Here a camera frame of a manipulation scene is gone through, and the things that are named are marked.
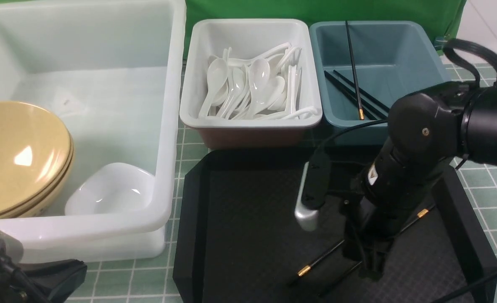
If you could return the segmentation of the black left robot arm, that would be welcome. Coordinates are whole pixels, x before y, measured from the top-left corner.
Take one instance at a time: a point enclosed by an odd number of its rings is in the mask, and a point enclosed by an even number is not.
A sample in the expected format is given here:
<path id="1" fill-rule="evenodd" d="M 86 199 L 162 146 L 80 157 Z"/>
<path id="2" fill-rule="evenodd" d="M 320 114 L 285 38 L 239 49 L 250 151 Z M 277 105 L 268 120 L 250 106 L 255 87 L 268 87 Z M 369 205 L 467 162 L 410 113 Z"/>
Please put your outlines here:
<path id="1" fill-rule="evenodd" d="M 0 303 L 64 303 L 85 281 L 83 261 L 20 263 L 23 256 L 22 243 L 0 230 Z"/>

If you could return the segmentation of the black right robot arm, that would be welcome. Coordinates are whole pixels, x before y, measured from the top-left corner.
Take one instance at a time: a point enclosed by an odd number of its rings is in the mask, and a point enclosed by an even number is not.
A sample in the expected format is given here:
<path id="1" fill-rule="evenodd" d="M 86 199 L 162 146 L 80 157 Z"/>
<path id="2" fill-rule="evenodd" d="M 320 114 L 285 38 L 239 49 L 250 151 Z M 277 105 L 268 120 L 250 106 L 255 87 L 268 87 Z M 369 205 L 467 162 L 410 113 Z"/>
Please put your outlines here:
<path id="1" fill-rule="evenodd" d="M 497 166 L 497 88 L 458 81 L 399 98 L 387 117 L 388 138 L 351 181 L 344 257 L 360 276 L 379 280 L 403 226 L 455 157 Z"/>

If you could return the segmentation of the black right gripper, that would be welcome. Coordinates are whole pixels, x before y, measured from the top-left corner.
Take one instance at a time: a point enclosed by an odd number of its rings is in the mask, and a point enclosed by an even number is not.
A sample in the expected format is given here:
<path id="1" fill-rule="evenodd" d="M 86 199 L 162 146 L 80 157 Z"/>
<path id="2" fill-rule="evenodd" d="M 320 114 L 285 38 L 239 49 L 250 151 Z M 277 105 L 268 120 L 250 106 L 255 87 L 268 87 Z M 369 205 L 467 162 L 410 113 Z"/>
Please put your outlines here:
<path id="1" fill-rule="evenodd" d="M 383 197 L 366 195 L 362 185 L 345 185 L 343 256 L 362 261 L 360 278 L 379 281 L 385 262 L 408 217 L 408 188 L 391 187 Z"/>

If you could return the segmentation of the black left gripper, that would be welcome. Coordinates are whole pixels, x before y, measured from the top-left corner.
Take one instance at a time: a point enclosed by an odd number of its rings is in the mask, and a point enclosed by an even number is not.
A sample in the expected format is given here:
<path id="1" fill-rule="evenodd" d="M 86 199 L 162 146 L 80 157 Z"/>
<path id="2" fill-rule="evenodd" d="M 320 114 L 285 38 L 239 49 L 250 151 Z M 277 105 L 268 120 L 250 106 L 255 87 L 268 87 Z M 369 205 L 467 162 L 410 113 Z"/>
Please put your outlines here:
<path id="1" fill-rule="evenodd" d="M 17 265 L 9 261 L 5 271 L 10 274 L 6 303 L 37 303 L 37 294 L 50 303 L 64 303 L 85 281 L 87 265 L 76 259 Z"/>

